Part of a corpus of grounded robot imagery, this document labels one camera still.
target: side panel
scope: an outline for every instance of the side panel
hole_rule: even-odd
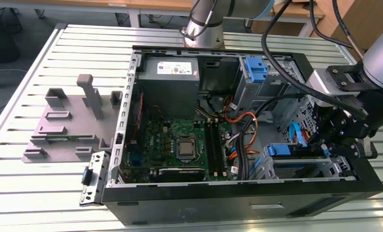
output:
[[[105,202],[124,225],[312,216],[357,193],[303,194],[165,201]]]

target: chip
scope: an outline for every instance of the chip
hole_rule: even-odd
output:
[[[176,138],[176,158],[188,163],[196,160],[196,139],[195,136],[184,135]]]
[[[181,155],[181,156],[192,156],[193,155],[193,143],[192,142],[179,143],[179,155]]]

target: slotted metal table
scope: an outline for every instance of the slotted metal table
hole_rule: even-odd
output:
[[[261,49],[255,34],[224,33],[224,43],[227,49]],[[54,29],[0,115],[0,230],[383,231],[383,193],[315,217],[132,227],[124,227],[105,207],[78,207],[86,163],[25,164],[20,159],[44,111],[48,88],[82,94],[76,78],[90,73],[100,94],[124,91],[134,44],[176,47],[183,41],[180,33],[168,29],[81,25]],[[268,45],[272,51],[304,53],[313,68],[355,62],[341,48],[316,38],[269,36]],[[380,155],[371,164],[383,181],[383,127],[372,141]]]

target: sticker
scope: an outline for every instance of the sticker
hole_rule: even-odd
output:
[[[232,166],[229,172],[237,174],[239,173],[239,168]]]
[[[109,6],[122,6],[122,7],[126,7],[125,4],[117,4],[117,3],[108,3]]]
[[[237,109],[237,106],[236,106],[232,102],[229,103],[229,107],[231,107],[233,110]]]
[[[157,74],[191,75],[192,64],[191,62],[158,62]]]

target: green motherboard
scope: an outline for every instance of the green motherboard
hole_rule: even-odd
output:
[[[129,154],[130,160],[137,160],[129,168],[133,183],[149,183],[149,173],[158,168],[199,168],[205,170],[204,181],[231,180],[227,168],[221,174],[209,173],[205,123],[205,121],[195,120],[149,120],[146,122],[141,154]],[[228,137],[229,125],[228,123],[216,123],[216,125],[223,144]],[[195,152],[193,159],[179,159],[181,155],[187,155],[189,150]],[[221,149],[224,167],[227,166],[225,160]]]

